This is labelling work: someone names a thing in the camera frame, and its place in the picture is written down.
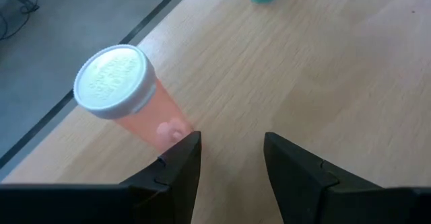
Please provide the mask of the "wide pink bottle white cap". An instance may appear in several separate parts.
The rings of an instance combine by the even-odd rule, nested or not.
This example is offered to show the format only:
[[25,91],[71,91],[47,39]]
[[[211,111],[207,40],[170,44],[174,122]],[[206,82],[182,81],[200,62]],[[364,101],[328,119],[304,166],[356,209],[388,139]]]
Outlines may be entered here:
[[89,113],[115,121],[160,152],[193,131],[150,60],[130,44],[90,57],[75,77],[73,95]]

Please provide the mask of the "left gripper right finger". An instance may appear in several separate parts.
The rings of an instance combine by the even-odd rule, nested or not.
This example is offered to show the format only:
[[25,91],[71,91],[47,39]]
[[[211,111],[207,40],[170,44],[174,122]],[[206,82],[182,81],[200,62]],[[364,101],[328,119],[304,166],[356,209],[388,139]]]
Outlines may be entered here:
[[273,132],[265,133],[264,157],[284,224],[317,224],[324,193],[331,187],[380,188]]

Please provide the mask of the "wooden shelf black metal frame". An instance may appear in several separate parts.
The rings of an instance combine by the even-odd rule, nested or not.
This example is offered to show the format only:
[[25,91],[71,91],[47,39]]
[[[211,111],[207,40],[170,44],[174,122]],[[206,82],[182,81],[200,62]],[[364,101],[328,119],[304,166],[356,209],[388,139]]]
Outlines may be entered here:
[[[266,132],[380,187],[327,189],[317,224],[431,224],[431,0],[182,0],[136,47],[201,133],[191,224],[284,224]],[[78,104],[0,224],[134,224],[123,181],[164,152]]]

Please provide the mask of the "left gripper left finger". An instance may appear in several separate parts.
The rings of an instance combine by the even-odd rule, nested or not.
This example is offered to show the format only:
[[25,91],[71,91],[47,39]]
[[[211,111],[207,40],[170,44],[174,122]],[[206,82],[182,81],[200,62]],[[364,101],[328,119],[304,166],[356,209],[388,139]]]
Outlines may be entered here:
[[201,172],[201,133],[194,131],[123,181],[135,201],[134,224],[191,224]]

